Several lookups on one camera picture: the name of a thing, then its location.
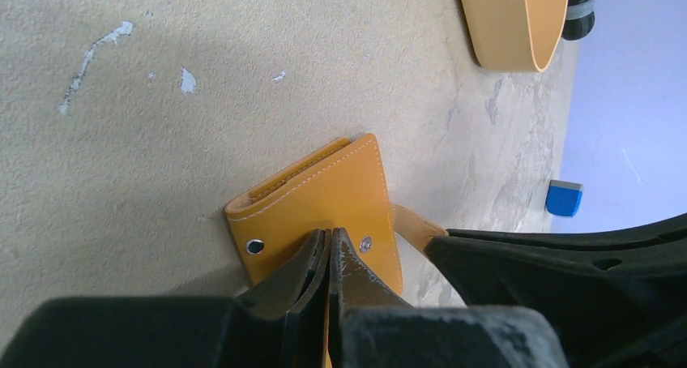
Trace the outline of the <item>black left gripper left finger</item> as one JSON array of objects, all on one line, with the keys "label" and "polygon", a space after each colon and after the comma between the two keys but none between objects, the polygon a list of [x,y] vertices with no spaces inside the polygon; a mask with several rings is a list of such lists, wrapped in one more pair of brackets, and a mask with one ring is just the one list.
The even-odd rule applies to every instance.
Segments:
[{"label": "black left gripper left finger", "polygon": [[314,230],[283,266],[243,293],[237,367],[325,365],[330,237]]}]

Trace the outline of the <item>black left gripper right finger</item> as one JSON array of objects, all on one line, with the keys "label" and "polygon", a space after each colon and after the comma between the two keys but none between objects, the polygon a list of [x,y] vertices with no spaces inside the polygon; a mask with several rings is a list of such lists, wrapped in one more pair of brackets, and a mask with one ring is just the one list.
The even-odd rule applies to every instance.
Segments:
[{"label": "black left gripper right finger", "polygon": [[344,228],[331,232],[328,352],[333,367],[386,367],[403,345],[409,305],[359,257]]}]

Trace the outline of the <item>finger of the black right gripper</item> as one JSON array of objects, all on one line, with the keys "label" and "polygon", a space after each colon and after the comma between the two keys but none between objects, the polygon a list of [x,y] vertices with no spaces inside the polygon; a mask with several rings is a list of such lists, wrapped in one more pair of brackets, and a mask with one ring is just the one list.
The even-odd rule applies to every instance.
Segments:
[{"label": "finger of the black right gripper", "polygon": [[686,217],[596,233],[452,229],[425,254],[468,305],[524,306],[572,367],[686,364]]}]

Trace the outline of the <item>orange leather card holder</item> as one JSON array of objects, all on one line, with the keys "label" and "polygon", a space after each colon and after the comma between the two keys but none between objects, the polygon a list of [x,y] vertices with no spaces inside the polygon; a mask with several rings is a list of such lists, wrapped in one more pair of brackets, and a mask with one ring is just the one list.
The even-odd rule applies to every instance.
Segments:
[{"label": "orange leather card holder", "polygon": [[258,284],[315,229],[344,228],[355,252],[394,292],[403,290],[398,236],[417,250],[447,231],[390,201],[375,135],[338,138],[224,208],[245,270]]}]

